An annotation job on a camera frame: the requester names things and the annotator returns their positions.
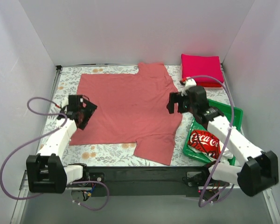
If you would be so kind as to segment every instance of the white wall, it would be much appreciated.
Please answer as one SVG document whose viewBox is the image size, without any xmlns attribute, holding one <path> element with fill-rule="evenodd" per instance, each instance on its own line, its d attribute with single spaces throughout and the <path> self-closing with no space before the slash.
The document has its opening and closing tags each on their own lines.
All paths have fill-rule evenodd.
<svg viewBox="0 0 280 224">
<path fill-rule="evenodd" d="M 27 111 L 33 96 L 49 97 L 55 67 L 18 0 L 0 0 L 0 166 L 17 146 L 39 136 L 44 118 Z M 45 112 L 47 104 L 33 105 Z M 7 189 L 18 196 L 26 158 L 37 143 L 14 155 L 4 172 Z M 0 224 L 10 222 L 16 201 L 0 188 Z"/>
<path fill-rule="evenodd" d="M 254 0 L 20 0 L 54 64 L 224 59 Z"/>
<path fill-rule="evenodd" d="M 255 0 L 223 63 L 246 136 L 279 158 L 280 0 Z M 280 183 L 273 187 L 280 212 Z"/>
</svg>

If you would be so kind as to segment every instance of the coca-cola logo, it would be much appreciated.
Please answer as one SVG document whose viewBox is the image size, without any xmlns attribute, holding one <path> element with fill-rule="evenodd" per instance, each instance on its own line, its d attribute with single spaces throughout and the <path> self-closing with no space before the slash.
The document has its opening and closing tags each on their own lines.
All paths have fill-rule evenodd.
<svg viewBox="0 0 280 224">
<path fill-rule="evenodd" d="M 219 139 L 210 132 L 194 130 L 188 141 L 188 146 L 217 159 L 220 154 Z"/>
<path fill-rule="evenodd" d="M 203 145 L 207 145 L 207 146 L 215 146 L 218 147 L 219 145 L 219 140 L 218 139 L 214 139 L 210 136 L 207 136 L 205 134 L 201 134 L 198 132 L 192 132 L 191 136 L 190 136 L 190 143 L 196 143 L 198 142 L 198 140 L 200 141 L 201 144 Z"/>
</svg>

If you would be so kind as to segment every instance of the green tray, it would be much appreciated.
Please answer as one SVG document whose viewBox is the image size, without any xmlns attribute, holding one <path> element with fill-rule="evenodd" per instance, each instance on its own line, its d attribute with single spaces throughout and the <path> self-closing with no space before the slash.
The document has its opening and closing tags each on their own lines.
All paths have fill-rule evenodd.
<svg viewBox="0 0 280 224">
<path fill-rule="evenodd" d="M 222 111 L 224 113 L 224 115 L 227 117 L 227 119 L 229 121 L 231 120 L 231 107 L 229 105 L 222 104 L 222 103 L 219 103 L 219 102 L 211 100 L 211 99 L 209 99 L 208 101 L 209 101 L 210 106 L 217 107 L 220 111 Z M 234 107 L 233 126 L 235 126 L 239 132 L 241 132 L 240 129 L 241 129 L 241 124 L 242 124 L 242 118 L 243 118 L 243 110 L 239 109 L 237 107 Z M 192 124 L 191 124 L 191 127 L 193 127 L 193 126 L 198 127 L 200 130 L 205 130 L 194 119 L 193 119 Z M 199 161 L 206 162 L 206 163 L 211 162 L 211 160 L 207 156 L 205 156 L 203 153 L 196 153 L 191 148 L 188 147 L 188 141 L 189 141 L 190 135 L 191 135 L 191 131 L 189 131 L 189 133 L 188 133 L 188 136 L 187 136 L 186 142 L 183 146 L 182 152 L 186 156 L 188 156 L 192 159 L 199 160 Z M 235 160 L 236 160 L 235 157 L 230 159 L 229 160 L 230 165 L 234 165 Z"/>
</svg>

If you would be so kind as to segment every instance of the table surface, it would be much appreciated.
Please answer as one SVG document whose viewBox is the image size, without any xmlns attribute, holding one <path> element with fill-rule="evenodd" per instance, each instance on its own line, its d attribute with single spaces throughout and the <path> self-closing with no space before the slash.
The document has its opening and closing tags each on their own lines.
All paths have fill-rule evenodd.
<svg viewBox="0 0 280 224">
<path fill-rule="evenodd" d="M 181 78 L 180 66 L 166 66 L 166 68 L 177 89 L 181 90 L 182 86 L 179 84 Z M 65 67 L 60 75 L 54 101 L 59 103 L 67 95 L 76 94 L 83 73 L 135 74 L 137 71 L 137 66 Z M 207 97 L 229 104 L 224 90 L 207 90 Z M 57 112 L 57 110 L 54 106 L 51 106 L 50 112 Z M 43 130 L 44 133 L 54 128 L 55 119 L 55 117 L 48 117 Z M 183 114 L 182 123 L 176 132 L 172 166 L 201 165 L 200 162 L 192 160 L 182 153 L 182 147 L 192 119 L 190 113 Z M 46 140 L 47 138 L 42 139 L 39 148 Z M 135 147 L 135 143 L 67 146 L 63 154 L 63 163 L 82 162 L 88 166 L 163 166 L 133 156 Z M 28 186 L 24 184 L 20 196 L 27 196 L 27 194 Z M 147 217 L 149 217 L 149 223 L 159 223 L 160 221 L 162 223 L 186 223 L 189 220 L 194 221 L 194 223 L 254 223 L 259 219 L 262 223 L 272 223 L 271 212 L 268 210 L 263 194 L 248 198 L 244 196 L 240 189 L 234 189 L 228 200 L 224 200 L 216 206 L 208 206 L 206 208 L 207 215 L 205 215 L 205 209 L 198 208 L 197 202 L 188 200 L 184 196 L 113 197 L 105 210 L 94 213 L 70 203 L 69 198 L 70 191 L 66 191 L 62 195 L 44 194 L 36 199 L 28 200 L 27 203 L 25 203 L 26 201 L 19 201 L 12 223 L 43 223 L 48 220 L 54 223 L 68 223 L 69 220 L 81 223 L 87 222 L 87 220 L 103 223 L 110 223 L 114 220 L 147 223 Z M 100 200 L 104 200 L 104 198 L 97 198 L 97 200 L 99 200 L 97 203 L 101 204 Z M 96 205 L 93 204 L 96 203 L 93 200 L 90 203 L 91 206 Z"/>
<path fill-rule="evenodd" d="M 180 66 L 165 66 L 169 75 L 172 77 L 175 86 L 180 91 L 182 89 L 179 80 L 181 79 Z M 53 100 L 60 103 L 61 100 L 70 95 L 77 93 L 77 87 L 82 74 L 135 74 L 138 72 L 137 66 L 99 66 L 99 67 L 64 67 L 60 74 L 57 90 Z M 207 90 L 207 97 L 215 101 L 230 104 L 227 94 L 223 89 Z M 58 112 L 58 108 L 54 105 L 50 107 L 50 113 Z M 175 148 L 171 161 L 171 166 L 201 166 L 201 162 L 190 159 L 183 155 L 182 148 L 185 143 L 189 126 L 193 116 L 190 113 L 182 115 L 182 122 L 176 131 Z M 55 127 L 56 117 L 49 116 L 43 133 L 53 130 Z M 43 138 L 40 142 L 38 150 L 47 141 Z M 62 158 L 64 165 L 72 163 L 85 163 L 88 166 L 164 166 L 160 163 L 145 160 L 133 155 L 136 143 L 122 144 L 100 144 L 100 145 L 67 145 Z"/>
</svg>

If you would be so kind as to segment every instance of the black bar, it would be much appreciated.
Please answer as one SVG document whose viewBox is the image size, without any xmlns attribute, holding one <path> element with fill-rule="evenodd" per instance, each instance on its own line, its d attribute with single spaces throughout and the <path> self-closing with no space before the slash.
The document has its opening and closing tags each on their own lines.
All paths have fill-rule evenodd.
<svg viewBox="0 0 280 224">
<path fill-rule="evenodd" d="M 208 170 L 206 167 L 86 167 L 91 180 L 98 177 L 107 185 L 112 196 L 162 196 L 186 195 L 198 197 L 198 186 L 189 186 L 188 172 L 203 174 L 204 183 Z M 91 196 L 105 196 L 106 190 L 97 184 Z"/>
</svg>

